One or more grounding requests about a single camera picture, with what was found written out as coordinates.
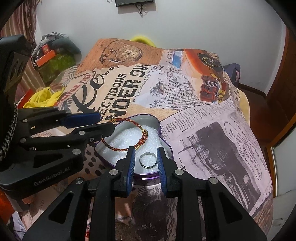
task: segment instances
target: striped fabric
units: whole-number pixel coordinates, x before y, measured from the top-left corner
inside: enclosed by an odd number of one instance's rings
[[[23,34],[33,44],[34,48],[36,46],[34,36],[36,29],[36,6],[39,1],[25,0],[6,22],[0,32],[0,37]],[[38,71],[34,69],[31,60],[29,60],[23,78],[18,86],[17,95],[24,95],[29,89],[35,91],[43,86],[44,83]]]

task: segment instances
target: orange box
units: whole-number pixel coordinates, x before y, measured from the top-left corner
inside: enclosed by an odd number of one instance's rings
[[[50,51],[50,49],[49,49],[49,47],[48,47],[47,44],[45,44],[44,46],[42,46],[42,50],[43,50],[43,53],[44,54],[47,54]]]
[[[36,64],[38,67],[45,64],[48,60],[52,59],[56,56],[56,53],[54,50],[50,50],[47,54],[43,55],[40,59],[36,60]]]

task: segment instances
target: white foam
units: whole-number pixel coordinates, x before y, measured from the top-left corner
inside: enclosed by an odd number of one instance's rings
[[[142,145],[136,151],[136,163],[135,163],[134,173],[147,174],[147,173],[157,172],[158,171],[157,165],[150,169],[144,168],[140,165],[139,158],[142,154],[144,154],[145,152],[151,152],[157,155],[156,154],[157,148],[159,146],[162,146],[160,144],[160,137],[157,133],[157,130],[145,125],[143,125],[142,127],[148,131],[148,138],[145,141],[145,144]],[[121,134],[116,136],[113,140],[109,140],[108,144],[115,148],[120,148],[120,149],[128,148],[129,146],[134,146],[135,144],[137,144],[139,139],[141,139],[141,137],[142,137],[142,131],[138,127],[133,127],[133,128],[122,131]],[[108,147],[104,146],[99,154],[103,158],[105,158],[107,161],[109,161],[111,164],[116,165],[117,160],[120,160],[126,157],[126,153],[127,151],[113,151]],[[156,159],[152,155],[145,155],[141,158],[141,162],[143,165],[149,167],[155,164]]]

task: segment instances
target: yellow round object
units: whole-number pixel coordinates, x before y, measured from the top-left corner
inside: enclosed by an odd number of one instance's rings
[[[144,36],[136,36],[136,37],[132,38],[131,41],[156,47],[155,44],[150,39],[148,39]]]

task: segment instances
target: wall-mounted black device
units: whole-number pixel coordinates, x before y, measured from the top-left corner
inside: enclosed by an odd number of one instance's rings
[[[145,4],[153,3],[154,0],[115,0],[116,7],[132,5],[132,4]]]

